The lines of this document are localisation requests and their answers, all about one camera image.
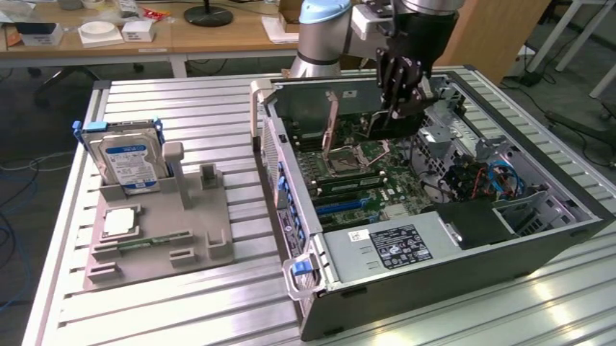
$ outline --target white table leg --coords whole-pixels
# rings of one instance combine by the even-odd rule
[[[616,65],[612,67],[610,70],[608,74],[606,77],[600,80],[598,86],[595,87],[594,91],[590,93],[590,96],[596,99],[600,95],[602,92],[604,92],[606,88],[608,87],[608,84],[615,80],[616,78]]]
[[[174,70],[174,78],[187,78],[186,72],[186,54],[174,54],[170,56],[171,69]]]
[[[567,51],[565,56],[563,57],[563,60],[560,61],[559,65],[556,66],[556,70],[561,72],[567,64],[571,62],[571,59],[573,59],[573,56],[577,54],[577,51],[580,50],[584,42],[587,42],[588,37],[594,33],[595,29],[598,28],[602,20],[604,20],[606,15],[608,15],[610,11],[612,10],[612,7],[615,6],[616,1],[608,1],[604,8],[600,10],[595,18],[591,20],[588,23],[587,29],[584,29],[584,32],[580,34],[576,42],[571,46],[569,50]]]
[[[541,63],[545,55],[548,54],[549,49],[555,45],[555,42],[559,39],[560,34],[563,34],[563,31],[565,30],[565,27],[569,24],[571,19],[576,15],[577,10],[580,9],[580,6],[581,6],[581,1],[575,0],[563,18],[560,19],[559,24],[555,27],[555,30],[552,30],[552,34],[549,34],[548,40],[545,40],[545,43],[543,44],[541,49],[537,52],[537,55],[531,61],[531,65],[528,66],[528,72],[533,72],[537,69],[539,64]]]

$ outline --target barcode sticker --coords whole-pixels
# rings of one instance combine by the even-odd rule
[[[368,229],[361,229],[358,231],[349,232],[350,241],[360,241],[370,239],[370,232]]]

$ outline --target black lamp base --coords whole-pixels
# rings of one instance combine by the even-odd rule
[[[233,22],[233,13],[215,6],[210,7],[210,13],[205,13],[205,6],[197,6],[185,11],[185,19],[201,27],[221,27]]]

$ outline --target handle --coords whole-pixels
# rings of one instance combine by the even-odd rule
[[[288,284],[288,292],[294,301],[300,301],[310,297],[310,295],[322,288],[321,285],[317,285],[313,288],[305,288],[304,290],[300,290],[296,285],[296,279],[292,274],[292,267],[293,264],[304,262],[305,260],[310,260],[310,254],[301,254],[296,258],[290,258],[282,262],[282,273],[285,276],[285,283]]]
[[[250,83],[250,135],[257,137],[257,116],[259,103],[274,93],[269,79],[258,79]]]

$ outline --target hard drive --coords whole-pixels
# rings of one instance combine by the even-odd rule
[[[170,176],[163,160],[163,136],[159,120],[120,123],[98,121],[74,134],[84,144],[106,185],[122,185],[127,195],[161,190],[158,180]]]

